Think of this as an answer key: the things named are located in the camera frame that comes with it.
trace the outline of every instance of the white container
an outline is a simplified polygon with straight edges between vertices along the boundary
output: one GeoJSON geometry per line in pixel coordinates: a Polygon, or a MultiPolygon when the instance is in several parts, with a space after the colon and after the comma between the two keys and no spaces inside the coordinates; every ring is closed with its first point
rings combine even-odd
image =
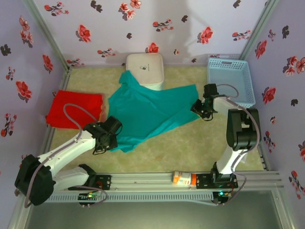
{"type": "Polygon", "coordinates": [[[129,70],[140,85],[155,91],[163,90],[163,59],[158,53],[130,54],[126,60],[129,70]]]}

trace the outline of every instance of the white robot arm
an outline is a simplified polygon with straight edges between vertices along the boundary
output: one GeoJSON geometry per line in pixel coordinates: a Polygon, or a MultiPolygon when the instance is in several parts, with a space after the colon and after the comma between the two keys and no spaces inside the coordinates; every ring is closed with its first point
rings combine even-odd
{"type": "Polygon", "coordinates": [[[116,132],[120,127],[121,122],[110,116],[104,123],[86,125],[78,135],[46,154],[25,157],[15,187],[25,196],[29,194],[33,205],[45,202],[53,191],[82,185],[94,187],[96,173],[89,166],[82,164],[72,170],[60,170],[92,148],[95,152],[116,148],[116,132]]]}
{"type": "Polygon", "coordinates": [[[245,109],[231,101],[228,96],[219,95],[216,84],[205,85],[203,97],[204,101],[198,99],[191,111],[205,121],[211,121],[213,113],[220,112],[227,116],[227,147],[221,159],[215,162],[210,175],[203,176],[199,184],[202,184],[203,188],[223,187],[229,183],[237,187],[234,182],[236,166],[261,141],[258,111],[255,108],[245,109]]]}

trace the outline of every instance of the red towel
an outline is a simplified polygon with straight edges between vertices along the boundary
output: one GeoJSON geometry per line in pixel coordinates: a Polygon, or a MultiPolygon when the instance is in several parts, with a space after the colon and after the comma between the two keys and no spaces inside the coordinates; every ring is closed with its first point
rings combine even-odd
{"type": "MultiPolygon", "coordinates": [[[[99,120],[102,111],[102,99],[102,94],[87,94],[59,90],[53,100],[50,112],[46,117],[47,124],[57,128],[78,129],[63,112],[63,106],[69,103],[84,108],[99,120]]],[[[77,107],[67,106],[66,111],[82,128],[88,123],[95,122],[88,114],[77,107]]]]}

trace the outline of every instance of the blue plastic basket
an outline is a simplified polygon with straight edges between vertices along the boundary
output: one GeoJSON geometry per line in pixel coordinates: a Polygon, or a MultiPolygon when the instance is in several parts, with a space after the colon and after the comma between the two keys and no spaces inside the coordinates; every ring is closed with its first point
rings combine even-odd
{"type": "MultiPolygon", "coordinates": [[[[208,83],[217,85],[226,83],[234,86],[239,96],[231,98],[237,104],[249,108],[255,104],[255,97],[252,87],[249,65],[247,61],[209,58],[208,62],[208,83]]],[[[219,94],[236,96],[236,91],[229,86],[217,87],[219,94]]]]}

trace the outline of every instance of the floral wallpaper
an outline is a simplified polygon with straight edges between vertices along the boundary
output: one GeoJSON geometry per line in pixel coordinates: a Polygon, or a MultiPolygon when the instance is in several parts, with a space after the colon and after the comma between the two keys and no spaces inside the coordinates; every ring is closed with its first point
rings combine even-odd
{"type": "MultiPolygon", "coordinates": [[[[33,2],[67,64],[80,67],[119,66],[144,52],[160,53],[164,64],[206,64],[211,55],[238,59],[266,0],[33,2]]],[[[264,43],[258,56],[263,52],[264,43]]]]}
{"type": "Polygon", "coordinates": [[[302,0],[279,1],[248,56],[262,139],[297,219],[305,228],[305,46],[302,0]]]}
{"type": "Polygon", "coordinates": [[[64,69],[22,1],[2,2],[0,15],[0,228],[5,229],[17,200],[20,164],[26,155],[40,153],[44,117],[64,69]]]}

